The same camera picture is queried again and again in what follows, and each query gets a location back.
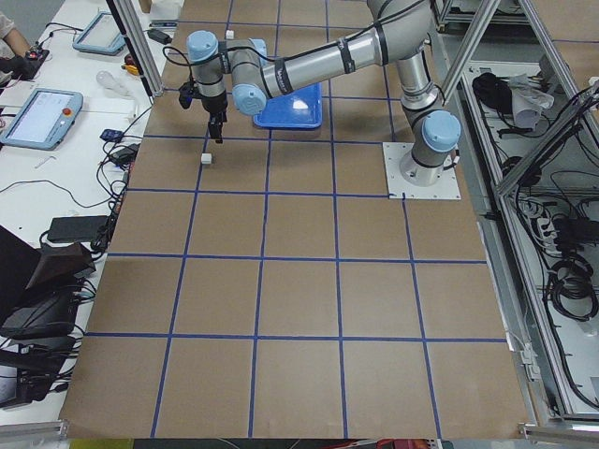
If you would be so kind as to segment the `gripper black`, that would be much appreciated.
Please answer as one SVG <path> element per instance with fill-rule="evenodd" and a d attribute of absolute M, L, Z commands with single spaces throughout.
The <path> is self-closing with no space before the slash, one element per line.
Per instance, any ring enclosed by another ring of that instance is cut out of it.
<path fill-rule="evenodd" d="M 208 131 L 210 139 L 217 144 L 223 143 L 223 126 L 228 106 L 226 91 L 216 96 L 203 95 L 201 97 L 202 107 L 210 114 Z"/>

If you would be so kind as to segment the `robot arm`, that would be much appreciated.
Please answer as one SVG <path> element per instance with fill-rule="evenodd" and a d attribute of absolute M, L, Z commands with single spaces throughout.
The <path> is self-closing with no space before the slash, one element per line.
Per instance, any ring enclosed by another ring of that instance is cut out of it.
<path fill-rule="evenodd" d="M 424 40 L 431 9 L 426 1 L 370 1 L 367 6 L 373 21 L 366 28 L 285 57 L 268 57 L 261 39 L 220 40 L 212 32 L 195 31 L 186 39 L 190 75 L 179 89 L 181 107 L 189 109 L 193 100 L 200 100 L 210 115 L 210 137 L 220 142 L 229 101 L 240 113 L 256 116 L 278 96 L 370 65 L 392 63 L 415 138 L 401 159 L 401 175 L 416 186 L 434 185 L 457 147 L 461 126 L 443 109 L 441 90 L 426 66 Z"/>

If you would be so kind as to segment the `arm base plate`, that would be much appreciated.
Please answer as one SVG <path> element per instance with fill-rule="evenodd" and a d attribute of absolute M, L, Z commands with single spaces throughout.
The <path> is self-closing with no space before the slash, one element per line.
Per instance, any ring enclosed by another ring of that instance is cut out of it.
<path fill-rule="evenodd" d="M 387 196 L 407 200 L 461 200 L 455 168 L 448 155 L 439 167 L 420 166 L 411 142 L 383 142 Z"/>

